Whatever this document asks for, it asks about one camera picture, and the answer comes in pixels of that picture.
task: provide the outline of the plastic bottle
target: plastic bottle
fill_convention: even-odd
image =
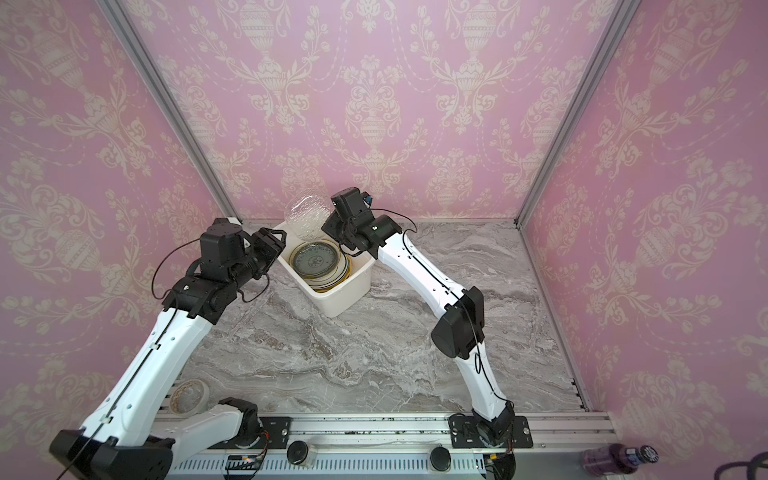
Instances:
[[[656,463],[658,461],[659,454],[649,445],[634,448],[621,443],[614,443],[581,453],[581,464],[584,466],[584,470],[593,477],[613,473],[629,475],[635,473],[637,467],[644,463]]]

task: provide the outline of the black knob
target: black knob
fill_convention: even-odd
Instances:
[[[306,460],[307,454],[310,452],[310,447],[306,445],[306,442],[296,440],[294,443],[288,445],[288,451],[286,457],[288,462],[294,465],[301,465]]]
[[[643,445],[637,449],[637,454],[645,463],[656,463],[659,461],[659,454],[656,449],[650,445]]]
[[[445,447],[435,447],[429,454],[429,462],[438,472],[445,472],[451,468],[451,452]]]

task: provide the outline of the floral wallpaper pattern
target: floral wallpaper pattern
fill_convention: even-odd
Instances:
[[[596,408],[661,454],[640,478],[768,445],[766,15],[642,2],[525,231]]]
[[[55,433],[154,324],[157,263],[219,210],[95,3],[0,2],[0,48],[0,458],[4,478],[53,478]]]
[[[614,0],[125,0],[244,217],[515,217]]]

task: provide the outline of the vented metal panel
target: vented metal panel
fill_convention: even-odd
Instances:
[[[221,478],[226,473],[227,456],[195,455],[180,463],[169,473],[169,478],[194,478],[202,480]],[[230,467],[242,465],[244,462],[230,462]],[[482,454],[460,453],[452,454],[451,469],[445,473],[434,472],[429,468],[429,453],[319,453],[312,468],[291,465],[284,451],[267,454],[259,470],[258,478],[267,476],[306,476],[318,478],[319,475],[407,475],[428,478],[430,475],[440,475],[440,478],[461,475],[485,473]],[[248,471],[230,471],[232,478],[239,475],[251,475]]]

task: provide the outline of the gray marble surface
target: gray marble surface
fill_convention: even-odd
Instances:
[[[247,224],[246,230],[256,229]],[[509,223],[421,223],[416,246],[454,280],[485,295],[492,368],[515,410],[578,410],[563,353],[517,230]],[[261,412],[470,410],[457,366],[432,344],[436,318],[389,268],[336,318],[322,315],[275,263],[270,288],[230,304],[184,367],[210,387]],[[263,286],[249,282],[246,298]]]

